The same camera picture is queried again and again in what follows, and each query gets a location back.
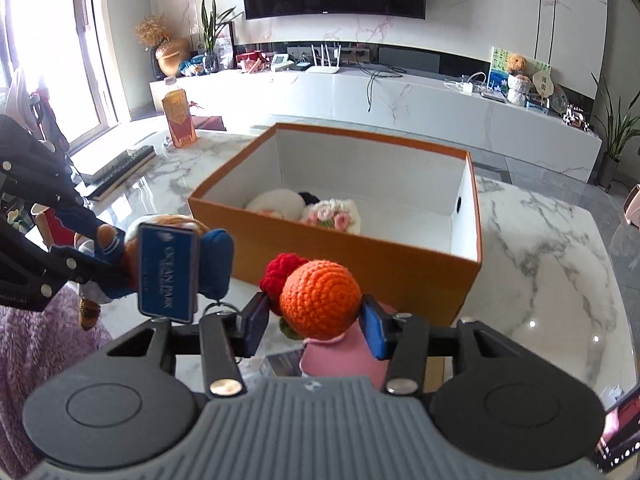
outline bottle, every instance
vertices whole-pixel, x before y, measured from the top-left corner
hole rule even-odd
[[[198,139],[189,110],[187,92],[177,85],[175,77],[165,78],[164,84],[166,94],[162,99],[162,108],[169,123],[171,140],[176,148],[184,148]]]

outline blue tag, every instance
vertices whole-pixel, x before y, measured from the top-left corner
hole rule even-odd
[[[140,224],[138,309],[151,317],[193,322],[198,290],[199,236],[190,229]]]

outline cardboard box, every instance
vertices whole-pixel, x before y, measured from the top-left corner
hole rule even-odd
[[[244,211],[277,188],[355,201],[351,235]],[[480,269],[478,197],[467,152],[420,140],[276,124],[190,196],[195,218],[234,238],[233,276],[258,283],[280,253],[347,267],[363,292],[450,324]]]

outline black keyboard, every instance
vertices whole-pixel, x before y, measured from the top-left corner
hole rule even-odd
[[[104,197],[127,180],[143,164],[156,156],[153,146],[143,146],[131,153],[106,174],[99,182],[87,186],[83,195],[89,200],[100,202]]]

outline marble wall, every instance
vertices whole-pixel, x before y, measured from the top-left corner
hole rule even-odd
[[[221,8],[243,0],[216,0]],[[199,39],[201,0],[158,0],[178,34]],[[554,79],[590,97],[600,75],[607,0],[426,0],[426,19],[352,14],[239,19],[237,43],[371,41],[490,60],[492,46],[551,62]]]

